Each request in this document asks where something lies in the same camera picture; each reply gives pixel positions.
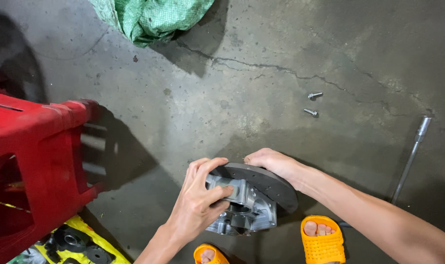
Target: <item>left hand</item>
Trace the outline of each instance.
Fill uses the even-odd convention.
[[[186,244],[211,225],[228,207],[221,199],[232,194],[232,186],[205,187],[210,171],[228,162],[226,158],[203,158],[190,163],[185,181],[172,213],[165,224],[174,239]]]

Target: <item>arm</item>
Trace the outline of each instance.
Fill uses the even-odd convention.
[[[445,233],[422,219],[269,148],[244,159],[285,178],[401,264],[445,263]]]
[[[227,161],[203,158],[190,163],[169,219],[157,229],[134,264],[166,264],[229,207],[228,201],[220,199],[232,194],[232,186],[205,187],[208,173]]]

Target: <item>green tarp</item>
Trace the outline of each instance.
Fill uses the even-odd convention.
[[[134,45],[169,41],[175,30],[188,30],[214,0],[89,0],[99,18]]]

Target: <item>right hand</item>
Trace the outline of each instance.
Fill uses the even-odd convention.
[[[263,167],[287,180],[298,191],[302,191],[306,174],[319,172],[271,148],[262,148],[248,155],[244,158],[244,164]]]

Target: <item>forearm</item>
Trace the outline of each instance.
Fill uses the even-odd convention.
[[[168,263],[185,245],[184,242],[178,241],[174,237],[166,225],[161,225],[134,264]]]
[[[399,263],[445,263],[443,231],[323,172],[306,171],[306,167],[300,167],[300,172],[300,191],[325,205]]]

